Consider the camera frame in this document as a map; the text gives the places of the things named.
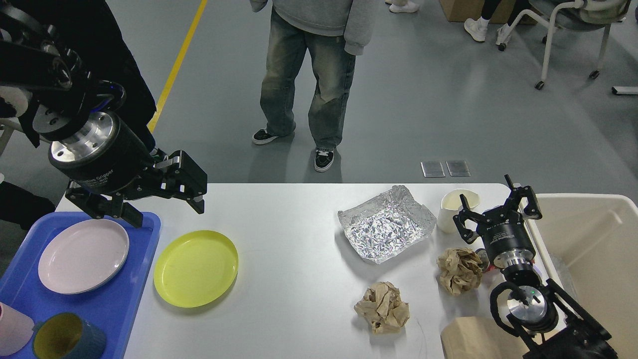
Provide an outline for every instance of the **white bin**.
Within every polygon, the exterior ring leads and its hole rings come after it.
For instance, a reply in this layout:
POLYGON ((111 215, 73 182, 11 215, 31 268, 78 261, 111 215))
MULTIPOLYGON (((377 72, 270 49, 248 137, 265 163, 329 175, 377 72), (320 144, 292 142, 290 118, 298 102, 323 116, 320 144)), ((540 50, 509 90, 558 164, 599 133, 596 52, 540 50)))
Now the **white bin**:
MULTIPOLYGON (((604 194, 538 194, 543 218, 528 221, 539 256, 560 257, 577 301, 612 335, 620 358, 635 358, 638 311, 638 208, 627 197, 604 194)), ((549 276, 557 280, 552 265, 549 276)))

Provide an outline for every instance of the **aluminum foil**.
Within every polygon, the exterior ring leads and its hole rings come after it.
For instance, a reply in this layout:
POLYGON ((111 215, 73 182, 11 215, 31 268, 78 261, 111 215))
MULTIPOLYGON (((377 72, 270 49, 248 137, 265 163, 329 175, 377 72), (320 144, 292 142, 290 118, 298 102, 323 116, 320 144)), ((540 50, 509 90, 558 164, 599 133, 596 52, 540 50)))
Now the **aluminum foil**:
POLYGON ((405 186, 392 186, 337 215, 352 247, 376 264, 429 237, 436 224, 432 212, 417 203, 405 186))

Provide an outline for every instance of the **pink cup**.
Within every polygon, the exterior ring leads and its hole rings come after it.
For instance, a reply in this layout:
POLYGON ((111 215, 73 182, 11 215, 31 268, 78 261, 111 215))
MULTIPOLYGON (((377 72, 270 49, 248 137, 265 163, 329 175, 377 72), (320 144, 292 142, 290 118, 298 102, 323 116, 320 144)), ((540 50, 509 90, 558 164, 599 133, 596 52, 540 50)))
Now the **pink cup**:
POLYGON ((33 326, 30 317, 0 303, 0 356, 22 349, 33 336, 33 326))

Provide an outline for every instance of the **black sneaker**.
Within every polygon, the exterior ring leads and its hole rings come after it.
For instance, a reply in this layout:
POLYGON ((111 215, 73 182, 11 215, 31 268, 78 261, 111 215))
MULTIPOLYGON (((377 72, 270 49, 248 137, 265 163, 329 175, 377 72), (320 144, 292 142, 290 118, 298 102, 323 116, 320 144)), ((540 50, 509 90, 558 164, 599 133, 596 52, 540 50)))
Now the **black sneaker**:
POLYGON ((332 166, 332 160, 334 159, 334 150, 326 148, 317 148, 315 150, 315 171, 325 172, 332 166))
POLYGON ((268 142, 271 142, 272 140, 276 139, 279 136, 273 136, 271 134, 269 134, 268 132, 266 132, 265 128, 262 128, 261 130, 257 131, 256 134, 253 135, 253 143, 254 144, 267 144, 268 142))

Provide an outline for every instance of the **black pants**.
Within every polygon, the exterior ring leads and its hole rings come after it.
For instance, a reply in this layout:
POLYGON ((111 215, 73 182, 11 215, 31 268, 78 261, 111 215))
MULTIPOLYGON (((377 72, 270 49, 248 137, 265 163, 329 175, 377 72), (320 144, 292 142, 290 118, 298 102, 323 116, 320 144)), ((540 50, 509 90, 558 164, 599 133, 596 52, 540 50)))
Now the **black pants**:
POLYGON ((152 150, 155 140, 146 125, 155 114, 155 100, 105 0, 10 0, 10 3, 43 25, 54 25, 96 79, 124 86, 126 102, 116 113, 152 150))
MULTIPOLYGON (((485 0, 483 4, 483 9, 481 10, 480 16, 483 19, 489 20, 494 15, 494 11, 496 11, 496 7, 501 3, 501 0, 485 0)), ((512 25, 516 20, 518 14, 523 10, 528 10, 531 8, 530 2, 528 0, 516 0, 514 3, 514 9, 512 9, 512 13, 510 14, 510 18, 507 19, 507 24, 512 25)))
POLYGON ((0 183, 0 220, 29 229, 40 217, 55 210, 53 203, 44 197, 38 197, 6 181, 0 183))

